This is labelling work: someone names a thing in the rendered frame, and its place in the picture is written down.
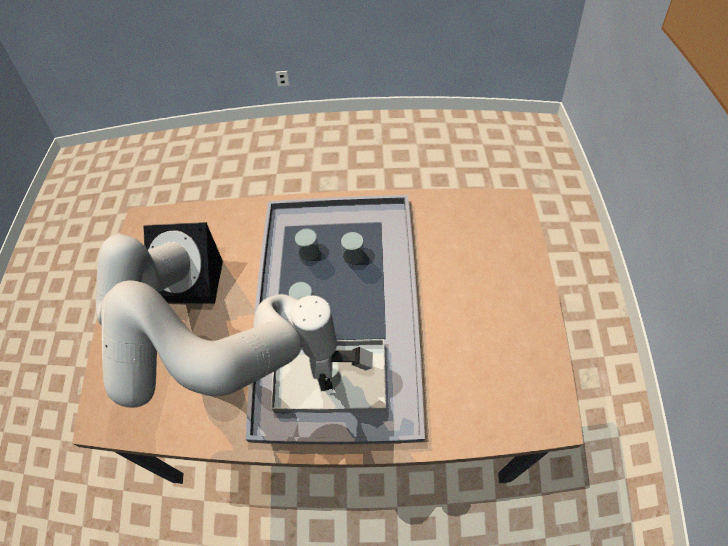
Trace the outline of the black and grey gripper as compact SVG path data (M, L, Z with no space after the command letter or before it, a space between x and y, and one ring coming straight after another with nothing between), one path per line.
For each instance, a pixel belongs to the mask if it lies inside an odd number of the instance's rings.
M332 355L323 360L313 360L309 358L312 376L314 379L319 379L319 386L321 391L333 389L332 382L330 381L330 378L332 377L331 358ZM327 378L328 382L325 381L325 378Z

